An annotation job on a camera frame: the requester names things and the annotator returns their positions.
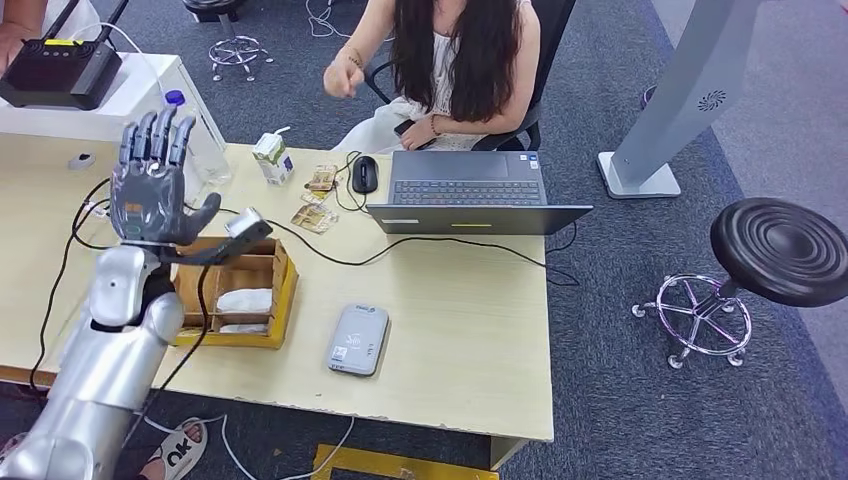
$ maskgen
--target power bank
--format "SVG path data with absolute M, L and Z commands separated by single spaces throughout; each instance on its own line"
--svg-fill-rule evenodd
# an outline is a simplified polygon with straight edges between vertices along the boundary
M 346 306 L 330 342 L 327 366 L 353 375 L 374 375 L 388 325 L 389 314 L 382 308 Z

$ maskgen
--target woman's hand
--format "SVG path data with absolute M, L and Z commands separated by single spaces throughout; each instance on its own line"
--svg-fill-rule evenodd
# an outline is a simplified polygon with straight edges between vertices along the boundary
M 0 24 L 0 75 L 6 71 L 21 51 L 21 47 L 24 46 L 21 40 L 31 38 L 38 38 L 38 32 L 13 22 Z
M 437 136 L 433 128 L 433 116 L 427 115 L 403 132 L 400 136 L 400 144 L 407 150 L 417 150 Z
M 334 97 L 355 97 L 356 87 L 363 81 L 362 69 L 348 57 L 337 57 L 324 71 L 324 90 Z

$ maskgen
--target long black hair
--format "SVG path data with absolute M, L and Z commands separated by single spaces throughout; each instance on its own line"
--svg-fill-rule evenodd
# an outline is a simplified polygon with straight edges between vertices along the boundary
M 434 107 L 433 13 L 436 0 L 397 0 L 392 42 L 395 88 Z M 456 21 L 451 46 L 450 113 L 458 121 L 487 121 L 512 96 L 513 61 L 521 32 L 516 0 L 467 0 Z

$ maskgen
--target robotic arm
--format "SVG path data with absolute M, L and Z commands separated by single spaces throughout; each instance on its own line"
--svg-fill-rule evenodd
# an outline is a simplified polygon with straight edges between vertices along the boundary
M 183 164 L 194 118 L 169 146 L 171 107 L 124 130 L 112 172 L 111 221 L 119 246 L 98 259 L 76 328 L 60 360 L 48 403 L 21 445 L 0 465 L 0 479 L 111 479 L 124 437 L 183 324 L 171 264 L 219 265 L 265 238 L 271 227 L 252 209 L 227 224 L 230 239 L 181 257 L 218 213 L 221 196 L 184 208 Z

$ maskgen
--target wooden desk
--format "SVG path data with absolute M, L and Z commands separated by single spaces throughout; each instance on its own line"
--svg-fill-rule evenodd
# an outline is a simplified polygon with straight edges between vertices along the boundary
M 86 172 L 69 172 L 65 160 L 91 146 L 32 137 L 0 137 L 10 153 L 0 177 L 8 206 L 0 249 L 4 335 L 0 370 L 21 379 L 38 353 L 38 328 L 58 271 L 73 211 L 88 189 L 111 168 L 110 145 L 97 145 L 100 160 Z M 252 206 L 266 218 L 289 224 L 302 205 L 303 185 L 314 165 L 343 164 L 345 155 L 292 150 L 295 175 L 283 187 L 268 186 L 249 153 L 231 145 L 234 179 L 220 189 L 223 206 Z M 381 187 L 391 162 L 379 158 Z M 369 196 L 385 200 L 387 188 Z M 341 200 L 352 205 L 346 193 Z M 324 235 L 302 231 L 318 249 L 343 260 L 361 260 L 397 237 L 386 236 L 362 213 L 328 205 L 340 220 Z M 222 213 L 204 232 L 223 234 Z M 109 238 L 110 227 L 86 227 L 86 236 Z M 274 232 L 292 256 L 301 279 L 285 344 L 280 350 L 205 347 L 176 376 L 176 391 L 422 425 L 492 436 L 492 468 L 528 440 L 553 440 L 553 407 L 545 272 L 509 253 L 445 243 L 410 242 L 373 264 L 345 267 L 310 252 L 285 232 Z M 536 237 L 474 237 L 538 260 Z M 46 372 L 56 371 L 62 337 L 76 321 L 96 252 L 72 247 L 47 329 Z M 330 371 L 326 351 L 342 307 L 368 303 L 385 308 L 391 327 L 385 355 L 371 378 Z M 157 382 L 187 348 L 169 350 Z

